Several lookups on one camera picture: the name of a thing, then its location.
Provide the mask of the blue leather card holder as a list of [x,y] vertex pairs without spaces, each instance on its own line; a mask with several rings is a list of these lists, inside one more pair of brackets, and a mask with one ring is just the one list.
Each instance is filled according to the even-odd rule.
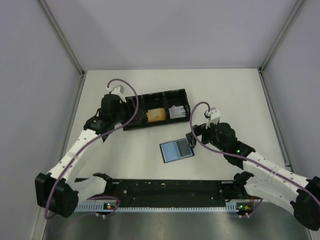
[[187,139],[187,141],[189,143],[189,147],[191,148],[191,151],[192,151],[192,155],[187,155],[187,156],[181,157],[178,146],[177,146],[177,142],[180,140],[184,140],[184,139],[187,139],[187,138],[173,140],[173,141],[161,143],[159,145],[162,159],[165,164],[179,161],[179,160],[186,159],[186,158],[191,158],[195,155],[194,150],[191,147],[189,140]]

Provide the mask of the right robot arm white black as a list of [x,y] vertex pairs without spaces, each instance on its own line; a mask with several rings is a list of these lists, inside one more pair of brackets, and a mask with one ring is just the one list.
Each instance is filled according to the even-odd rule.
[[320,229],[320,179],[307,178],[282,168],[267,160],[253,147],[241,142],[228,123],[192,125],[186,137],[191,145],[213,145],[213,152],[222,154],[230,163],[240,168],[246,180],[233,185],[239,198],[247,195],[267,200],[288,212],[304,227]]

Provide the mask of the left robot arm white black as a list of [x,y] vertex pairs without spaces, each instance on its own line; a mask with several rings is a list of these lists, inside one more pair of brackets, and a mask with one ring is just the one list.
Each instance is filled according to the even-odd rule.
[[117,94],[106,94],[96,114],[88,119],[73,146],[48,173],[40,173],[35,179],[36,199],[44,208],[44,218],[53,215],[69,217],[77,205],[91,197],[100,195],[109,198],[114,191],[110,177],[95,173],[88,179],[76,178],[91,155],[108,136],[130,123],[125,120],[126,99]]

